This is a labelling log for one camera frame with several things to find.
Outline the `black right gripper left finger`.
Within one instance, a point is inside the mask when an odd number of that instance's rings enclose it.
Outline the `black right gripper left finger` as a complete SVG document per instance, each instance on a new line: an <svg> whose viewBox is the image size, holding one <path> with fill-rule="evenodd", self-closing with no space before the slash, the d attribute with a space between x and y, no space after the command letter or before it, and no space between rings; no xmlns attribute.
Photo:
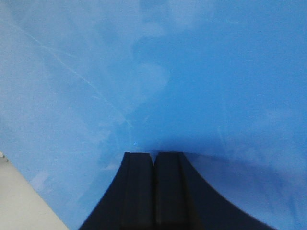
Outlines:
<svg viewBox="0 0 307 230"><path fill-rule="evenodd" d="M153 162L148 153L124 154L111 185L82 230L152 230Z"/></svg>

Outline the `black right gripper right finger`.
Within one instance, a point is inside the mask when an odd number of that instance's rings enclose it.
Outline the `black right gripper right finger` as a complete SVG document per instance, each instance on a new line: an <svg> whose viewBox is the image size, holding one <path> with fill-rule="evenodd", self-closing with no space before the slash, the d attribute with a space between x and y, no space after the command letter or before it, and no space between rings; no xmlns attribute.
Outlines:
<svg viewBox="0 0 307 230"><path fill-rule="evenodd" d="M159 152L154 162L158 230L270 230L217 192L182 152Z"/></svg>

